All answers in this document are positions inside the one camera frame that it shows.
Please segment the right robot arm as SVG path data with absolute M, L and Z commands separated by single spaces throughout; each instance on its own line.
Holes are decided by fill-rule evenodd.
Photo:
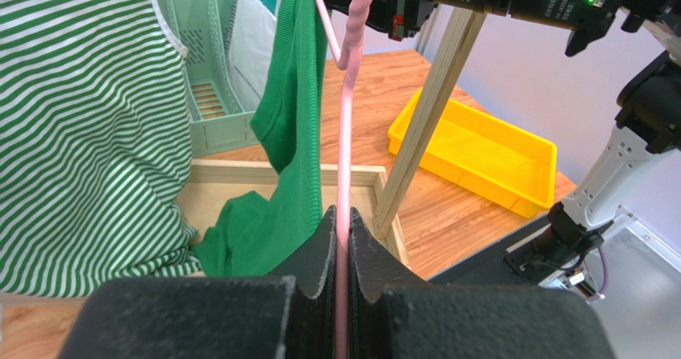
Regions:
M 510 16 L 564 28 L 574 56 L 602 38 L 617 10 L 622 30 L 646 28 L 663 52 L 618 97 L 611 136 L 586 177 L 546 217 L 518 229 L 432 278 L 432 283 L 539 285 L 574 277 L 600 249 L 617 208 L 640 178 L 680 147 L 680 0 L 315 0 L 325 29 L 329 11 L 347 14 L 353 28 L 369 26 L 393 40 L 420 30 L 437 5 Z

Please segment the pink wire hanger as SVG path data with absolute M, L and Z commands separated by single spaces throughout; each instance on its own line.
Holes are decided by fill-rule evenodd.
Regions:
M 349 312 L 349 251 L 351 232 L 351 174 L 352 174 L 352 103 L 356 79 L 359 74 L 364 49 L 364 26 L 368 20 L 372 0 L 351 0 L 342 41 L 338 40 L 329 5 L 325 0 L 315 0 L 318 13 L 327 35 L 329 49 L 339 70 L 344 71 L 340 98 L 340 121 L 337 170 L 337 221 L 336 267 L 334 309 L 334 357 L 347 358 Z

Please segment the green white striped tank top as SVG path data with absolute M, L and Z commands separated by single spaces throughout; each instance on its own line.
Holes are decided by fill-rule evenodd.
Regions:
M 1 290 L 200 270 L 187 50 L 158 0 L 1 0 Z

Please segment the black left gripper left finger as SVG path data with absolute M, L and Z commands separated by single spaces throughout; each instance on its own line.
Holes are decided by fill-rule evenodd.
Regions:
M 61 358 L 331 358 L 337 210 L 262 277 L 121 278 L 83 305 Z

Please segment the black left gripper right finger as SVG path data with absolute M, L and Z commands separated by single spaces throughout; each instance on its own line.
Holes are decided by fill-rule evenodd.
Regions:
M 357 210 L 349 238 L 351 358 L 613 358 L 579 295 L 529 284 L 507 249 L 548 224 L 530 221 L 429 280 L 372 235 Z

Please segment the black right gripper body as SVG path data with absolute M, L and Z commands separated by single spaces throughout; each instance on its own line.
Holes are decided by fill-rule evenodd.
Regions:
M 331 10 L 349 14 L 351 0 L 324 0 Z M 438 4 L 432 0 L 371 0 L 366 26 L 394 41 L 420 32 Z

